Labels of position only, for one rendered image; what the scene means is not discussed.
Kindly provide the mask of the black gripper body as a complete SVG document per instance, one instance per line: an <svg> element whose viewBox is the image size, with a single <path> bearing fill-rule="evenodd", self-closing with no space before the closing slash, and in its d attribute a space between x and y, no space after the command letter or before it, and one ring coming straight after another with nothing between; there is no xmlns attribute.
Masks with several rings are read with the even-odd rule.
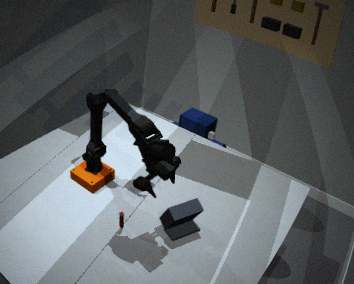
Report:
<svg viewBox="0 0 354 284"><path fill-rule="evenodd" d="M174 156L173 159L176 160L177 166L181 164L181 160L178 156ZM159 159L155 159L155 158L150 159L150 160L143 160L142 159L141 161L145 164L145 166L146 166L145 171L148 172L149 175L147 175L145 178L143 178L141 176L137 177L135 180L133 180L133 185L135 188L144 192L150 187L150 185L151 185L150 181L157 176L157 175L156 176L152 175L151 166L152 166L153 162L158 163Z"/></svg>

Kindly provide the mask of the dark red peg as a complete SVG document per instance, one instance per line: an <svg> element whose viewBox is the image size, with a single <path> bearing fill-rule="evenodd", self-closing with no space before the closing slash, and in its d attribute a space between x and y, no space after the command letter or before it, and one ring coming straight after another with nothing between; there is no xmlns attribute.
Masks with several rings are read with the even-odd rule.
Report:
<svg viewBox="0 0 354 284"><path fill-rule="evenodd" d="M119 215L120 215L119 227L120 227L120 228L123 228L123 227L124 227L124 213L121 211L121 212L119 213Z"/></svg>

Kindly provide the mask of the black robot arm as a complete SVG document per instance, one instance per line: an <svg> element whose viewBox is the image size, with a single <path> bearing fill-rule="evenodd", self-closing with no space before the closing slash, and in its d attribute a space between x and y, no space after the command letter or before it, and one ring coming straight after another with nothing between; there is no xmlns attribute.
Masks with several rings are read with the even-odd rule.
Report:
<svg viewBox="0 0 354 284"><path fill-rule="evenodd" d="M95 90L86 95L86 101L90 110L90 141L86 146L86 153L82 154L86 162L86 172L97 175L103 169L101 157L107 153L107 146L101 141L102 120L108 103L127 122L129 131L135 138L133 145L138 147L142 159L159 159L158 163L152 163L152 175L157 175L163 181L174 176L174 171L177 170L176 160L173 159L176 153L174 145L167 139L161 139L163 135L153 121L134 110L116 89ZM147 138L152 134L154 136Z"/></svg>

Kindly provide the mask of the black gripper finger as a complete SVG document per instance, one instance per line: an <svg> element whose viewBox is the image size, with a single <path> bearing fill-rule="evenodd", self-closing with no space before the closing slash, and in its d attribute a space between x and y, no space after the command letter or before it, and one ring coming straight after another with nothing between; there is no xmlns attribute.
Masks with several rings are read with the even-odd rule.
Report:
<svg viewBox="0 0 354 284"><path fill-rule="evenodd" d="M176 170L175 170L176 171ZM172 184L175 184L175 171L174 171L174 176L169 178Z"/></svg>
<svg viewBox="0 0 354 284"><path fill-rule="evenodd" d="M154 193L154 191L152 189L152 185L150 185L150 187L146 191L148 191L151 194L152 197L156 198L156 195L155 195L155 193Z"/></svg>

